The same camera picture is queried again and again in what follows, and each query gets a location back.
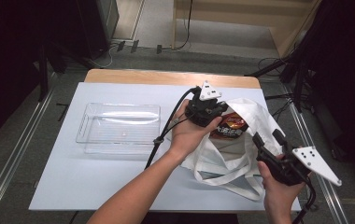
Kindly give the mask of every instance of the white table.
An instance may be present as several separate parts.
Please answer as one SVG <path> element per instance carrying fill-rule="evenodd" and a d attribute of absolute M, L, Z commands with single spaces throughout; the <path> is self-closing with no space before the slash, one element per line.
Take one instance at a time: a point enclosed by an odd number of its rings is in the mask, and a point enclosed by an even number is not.
<path fill-rule="evenodd" d="M 96 210 L 143 171 L 146 160 L 84 153 L 85 146 L 76 142 L 76 136 L 88 103 L 159 105 L 163 128 L 178 99 L 192 87 L 79 83 L 29 209 Z M 223 93 L 221 100 L 247 97 L 266 106 L 261 89 L 218 87 L 218 91 Z M 169 142 L 165 140 L 159 152 L 163 153 L 168 146 Z M 292 209 L 300 210 L 297 200 Z M 263 200 L 253 202 L 226 189 L 201 184 L 191 171 L 178 167 L 150 210 L 236 213 L 262 211 L 264 208 Z"/>

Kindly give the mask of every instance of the aluminum rail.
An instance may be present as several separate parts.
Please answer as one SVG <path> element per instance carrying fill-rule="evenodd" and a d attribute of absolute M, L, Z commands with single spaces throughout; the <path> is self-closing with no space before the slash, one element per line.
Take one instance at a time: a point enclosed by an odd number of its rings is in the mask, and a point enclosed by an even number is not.
<path fill-rule="evenodd" d="M 0 202 L 3 199 L 3 196 L 7 190 L 9 182 L 11 181 L 12 177 L 15 174 L 15 171 L 17 170 L 21 162 L 21 159 L 32 139 L 33 134 L 36 131 L 36 127 L 38 123 L 41 121 L 41 118 L 43 117 L 44 112 L 46 111 L 47 106 L 50 103 L 50 98 L 53 94 L 57 79 L 58 76 L 55 73 L 53 73 L 50 79 L 51 85 L 50 85 L 49 92 L 47 93 L 47 95 L 45 96 L 42 102 L 37 103 L 34 113 L 32 114 L 28 123 L 26 124 L 25 129 L 23 130 L 21 137 L 18 140 L 18 143 L 12 150 L 11 155 L 9 156 L 6 162 L 5 167 L 0 173 Z"/>
<path fill-rule="evenodd" d="M 289 84 L 283 84 L 283 88 L 286 93 L 292 93 Z M 305 147 L 311 147 L 311 146 L 315 147 L 315 144 L 312 140 L 309 130 L 307 129 L 307 126 L 305 124 L 305 119 L 303 117 L 303 114 L 297 111 L 297 108 L 295 107 L 294 104 L 290 105 L 290 110 L 291 110 L 291 114 L 293 115 L 294 121 L 297 125 L 297 128 L 299 130 L 299 133 L 303 139 Z M 316 177 L 319 181 L 319 185 L 320 188 L 322 189 L 326 202 L 329 205 L 334 222 L 341 223 L 341 224 L 348 223 L 348 219 L 344 212 L 344 208 L 334 189 L 333 184 L 330 181 L 324 179 L 320 175 L 316 175 Z"/>

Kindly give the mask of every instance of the transparent plastic tray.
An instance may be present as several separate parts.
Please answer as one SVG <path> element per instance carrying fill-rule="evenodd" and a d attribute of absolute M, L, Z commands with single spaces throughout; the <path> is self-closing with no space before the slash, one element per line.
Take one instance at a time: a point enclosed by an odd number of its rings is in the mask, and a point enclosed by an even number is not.
<path fill-rule="evenodd" d="M 160 134 L 158 105 L 87 104 L 76 141 L 86 153 L 150 154 Z"/>

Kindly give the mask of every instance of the human arm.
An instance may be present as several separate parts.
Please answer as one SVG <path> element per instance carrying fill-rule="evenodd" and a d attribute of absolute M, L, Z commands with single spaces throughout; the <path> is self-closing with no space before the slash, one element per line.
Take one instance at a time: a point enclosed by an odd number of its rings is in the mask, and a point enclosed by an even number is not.
<path fill-rule="evenodd" d="M 263 161 L 258 162 L 263 186 L 265 188 L 264 207 L 268 220 L 273 224 L 291 223 L 291 206 L 305 183 L 287 186 L 273 178 Z"/>
<path fill-rule="evenodd" d="M 184 101 L 174 119 L 184 120 Z M 185 120 L 172 130 L 172 143 L 168 151 L 148 169 L 109 198 L 90 218 L 88 223 L 140 223 L 149 211 L 168 177 L 192 153 L 202 138 L 214 130 L 221 118 L 202 128 Z"/>

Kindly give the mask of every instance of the human hand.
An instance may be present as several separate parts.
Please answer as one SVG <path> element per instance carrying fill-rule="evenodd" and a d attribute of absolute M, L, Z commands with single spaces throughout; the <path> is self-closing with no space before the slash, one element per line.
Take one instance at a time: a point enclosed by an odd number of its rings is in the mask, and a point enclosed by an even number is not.
<path fill-rule="evenodd" d="M 264 207 L 270 223 L 291 223 L 291 206 L 305 183 L 287 186 L 273 178 L 263 161 L 258 161 L 258 166 L 263 177 Z"/>
<path fill-rule="evenodd" d="M 189 100 L 184 100 L 173 119 L 184 120 L 172 129 L 172 143 L 169 151 L 182 160 L 192 153 L 207 133 L 212 132 L 221 122 L 221 117 L 213 119 L 205 128 L 187 119 L 185 113 Z"/>

